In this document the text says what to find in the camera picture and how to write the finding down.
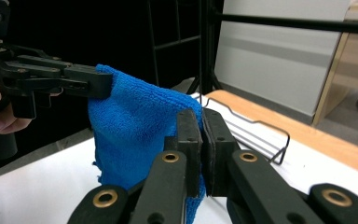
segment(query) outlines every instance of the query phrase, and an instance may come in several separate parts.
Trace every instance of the black metal frame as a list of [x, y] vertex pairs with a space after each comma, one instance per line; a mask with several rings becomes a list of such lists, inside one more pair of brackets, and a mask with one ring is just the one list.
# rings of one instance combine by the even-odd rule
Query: black metal frame
[[244, 22], [260, 25], [358, 34], [358, 21], [314, 21], [273, 17], [223, 14], [216, 9], [215, 0], [200, 0], [200, 75], [195, 78], [188, 92], [200, 94], [223, 89], [214, 73], [215, 29], [221, 21]]

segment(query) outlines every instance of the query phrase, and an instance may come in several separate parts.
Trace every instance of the blue microfiber cloth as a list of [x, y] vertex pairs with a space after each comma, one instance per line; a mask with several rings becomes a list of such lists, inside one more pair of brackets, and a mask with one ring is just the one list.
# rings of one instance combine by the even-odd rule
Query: blue microfiber cloth
[[[176, 114], [192, 108], [202, 128], [201, 105], [189, 95], [163, 89], [107, 65], [98, 72], [113, 75], [112, 92], [104, 100], [89, 99], [89, 120], [95, 138], [95, 164], [101, 184], [130, 189], [144, 180], [166, 136], [176, 136]], [[186, 223], [193, 222], [205, 195], [186, 199]]]

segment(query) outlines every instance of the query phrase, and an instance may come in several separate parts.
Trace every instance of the white wall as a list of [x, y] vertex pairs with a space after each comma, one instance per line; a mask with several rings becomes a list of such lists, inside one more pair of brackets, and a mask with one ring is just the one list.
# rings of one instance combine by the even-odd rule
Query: white wall
[[[225, 14], [343, 21], [350, 0], [226, 0]], [[339, 34], [222, 22], [219, 81], [313, 116]]]

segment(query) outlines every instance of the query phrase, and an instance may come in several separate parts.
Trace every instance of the black pole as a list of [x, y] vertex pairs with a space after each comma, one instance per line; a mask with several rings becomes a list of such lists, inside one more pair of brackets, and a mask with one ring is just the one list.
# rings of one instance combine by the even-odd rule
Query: black pole
[[234, 21], [261, 25], [358, 34], [358, 21], [297, 20], [257, 16], [228, 15], [219, 13], [217, 11], [213, 13], [213, 19], [214, 21]]

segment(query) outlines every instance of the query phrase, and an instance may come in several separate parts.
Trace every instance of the gray floor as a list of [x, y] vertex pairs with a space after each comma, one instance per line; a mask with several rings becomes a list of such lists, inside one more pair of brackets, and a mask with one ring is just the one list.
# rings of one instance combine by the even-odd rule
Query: gray floor
[[[172, 88], [173, 90], [186, 92], [193, 79], [184, 80], [178, 86]], [[254, 101], [270, 109], [276, 110], [292, 119], [297, 119], [301, 122], [311, 124], [311, 118], [304, 117], [295, 111], [284, 108], [279, 105], [275, 105], [272, 102], [260, 99], [252, 94], [244, 91], [231, 88], [223, 84], [225, 90], [233, 92], [248, 100]], [[353, 90], [349, 96], [325, 119], [323, 119], [317, 126], [317, 129], [326, 133], [331, 133], [337, 137], [358, 145], [358, 90]], [[82, 141], [90, 139], [93, 136], [91, 130], [84, 130], [80, 133], [76, 133], [61, 141], [42, 147], [14, 162], [0, 169], [0, 175], [10, 172], [26, 165], [30, 162], [38, 161], [46, 156], [56, 153], [60, 150], [64, 150], [70, 146], [78, 144]]]

